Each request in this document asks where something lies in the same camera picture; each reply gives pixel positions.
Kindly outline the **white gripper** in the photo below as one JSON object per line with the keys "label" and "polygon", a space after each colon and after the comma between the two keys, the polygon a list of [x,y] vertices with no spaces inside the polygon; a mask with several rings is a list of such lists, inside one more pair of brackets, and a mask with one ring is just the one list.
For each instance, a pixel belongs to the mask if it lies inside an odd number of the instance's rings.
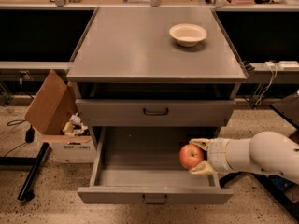
{"label": "white gripper", "polygon": [[189,170],[193,175],[212,175],[216,172],[228,173],[232,171],[228,161],[226,160],[226,147],[230,139],[206,139],[193,138],[190,144],[196,145],[207,151],[207,161],[201,161],[195,167]]}

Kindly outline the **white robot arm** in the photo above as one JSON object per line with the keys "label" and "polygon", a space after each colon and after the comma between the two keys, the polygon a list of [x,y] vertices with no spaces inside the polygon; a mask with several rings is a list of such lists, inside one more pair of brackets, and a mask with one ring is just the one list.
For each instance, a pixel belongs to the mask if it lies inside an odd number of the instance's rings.
{"label": "white robot arm", "polygon": [[247,172],[277,175],[299,184],[299,145],[275,132],[261,132],[246,139],[191,139],[207,152],[207,160],[191,168],[193,175]]}

